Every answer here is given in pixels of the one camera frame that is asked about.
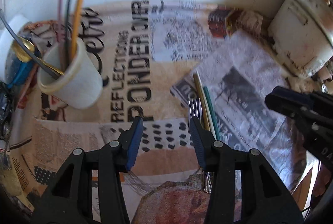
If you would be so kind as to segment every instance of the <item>metal fork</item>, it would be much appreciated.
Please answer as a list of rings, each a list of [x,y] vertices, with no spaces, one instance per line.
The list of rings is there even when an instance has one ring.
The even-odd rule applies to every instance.
[[[200,99],[190,99],[189,100],[189,109],[188,109],[188,120],[192,117],[197,116],[198,119],[201,119],[203,110],[201,107]],[[211,193],[211,177],[209,172],[203,171],[203,182],[204,182],[204,191],[206,193]]]

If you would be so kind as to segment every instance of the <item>newspaper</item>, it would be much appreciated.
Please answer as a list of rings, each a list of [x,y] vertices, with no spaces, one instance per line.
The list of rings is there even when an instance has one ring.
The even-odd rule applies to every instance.
[[[192,1],[137,0],[83,9],[79,37],[101,73],[103,92],[92,107],[77,110],[41,93],[36,79],[32,80],[13,115],[10,140],[11,157],[23,190],[20,200],[33,210],[49,180],[73,149],[99,149],[116,139],[122,129],[128,129],[135,116],[141,116],[145,130],[139,155],[132,171],[122,175],[121,180],[130,219],[133,223],[157,223],[162,219],[168,223],[203,223],[209,195],[201,191],[202,175],[184,119],[185,99],[191,94],[195,96],[195,89],[190,78],[183,78],[201,60],[204,62],[197,70],[215,99],[222,136],[232,148],[264,149],[265,156],[292,190],[300,178],[298,173],[304,170],[302,147],[292,141],[294,131],[283,118],[260,110],[265,93],[283,80],[277,72],[273,77],[271,72],[265,72],[268,56],[260,47],[250,52],[253,40],[249,36],[239,38],[239,51],[233,49],[232,59],[228,55],[231,50],[224,50],[230,43],[229,37],[240,37],[237,32],[240,28],[255,38],[260,37],[262,21],[260,15],[251,11]],[[46,51],[56,44],[52,21],[32,24],[27,29],[39,49]],[[231,43],[232,47],[237,46],[234,41]],[[259,63],[245,65],[243,57],[247,56],[248,64]],[[208,60],[212,64],[205,70]],[[277,71],[273,62],[270,65]],[[252,79],[247,76],[247,68],[251,67],[257,71]],[[224,118],[222,111],[228,117],[232,113],[231,109],[224,109],[225,103],[231,105],[234,101],[225,96],[230,89],[229,77],[239,78],[240,84],[253,93],[254,106],[247,95],[239,95],[246,98],[247,108],[258,112],[253,117],[265,119],[262,124],[255,123],[256,127],[267,128],[267,139],[253,134],[243,135],[244,141],[239,140],[243,130],[248,131],[254,125],[251,120],[255,118],[247,117],[247,113],[235,113],[235,118],[247,122],[241,129],[237,125],[237,131]],[[237,100],[232,108],[240,110]],[[96,220],[99,219],[97,182],[95,174],[92,194]],[[239,179],[236,182],[235,220],[240,213]],[[163,209],[150,210],[152,204]]]
[[[296,144],[292,136],[298,135],[298,142],[301,137],[292,131],[291,122],[264,104],[273,88],[287,86],[279,65],[259,43],[239,30],[171,87],[182,106],[187,106],[189,98],[196,98],[195,72],[209,90],[224,142],[241,151],[259,149],[285,185],[291,191],[295,189],[302,176],[297,171],[304,170],[306,155],[304,149],[293,151]]]

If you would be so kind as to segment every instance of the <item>cup rim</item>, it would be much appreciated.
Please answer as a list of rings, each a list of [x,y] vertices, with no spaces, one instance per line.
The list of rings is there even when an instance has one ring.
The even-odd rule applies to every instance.
[[[86,51],[86,45],[80,39],[77,37],[76,43],[78,45],[75,57],[72,61],[72,63],[69,65],[69,67],[64,72],[64,75],[60,76],[57,80],[54,80],[54,82],[49,84],[43,84],[41,81],[41,73],[44,72],[43,69],[39,68],[37,73],[37,83],[40,88],[40,90],[45,94],[52,94],[56,91],[59,91],[61,88],[66,86],[69,81],[72,79],[73,76],[79,71],[81,62],[83,60],[84,52]],[[48,56],[52,53],[54,49],[58,48],[58,46],[52,47],[43,57],[43,60],[47,62]]]

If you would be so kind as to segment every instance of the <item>pen holder cup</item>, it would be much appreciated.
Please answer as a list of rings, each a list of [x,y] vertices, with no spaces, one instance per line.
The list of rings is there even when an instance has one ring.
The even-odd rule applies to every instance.
[[[53,95],[68,105],[84,109],[92,106],[103,89],[103,80],[86,52],[86,45],[77,38],[75,57],[64,75],[53,79],[41,68],[37,74],[37,83],[42,93]],[[58,45],[45,55],[44,61],[60,69]]]

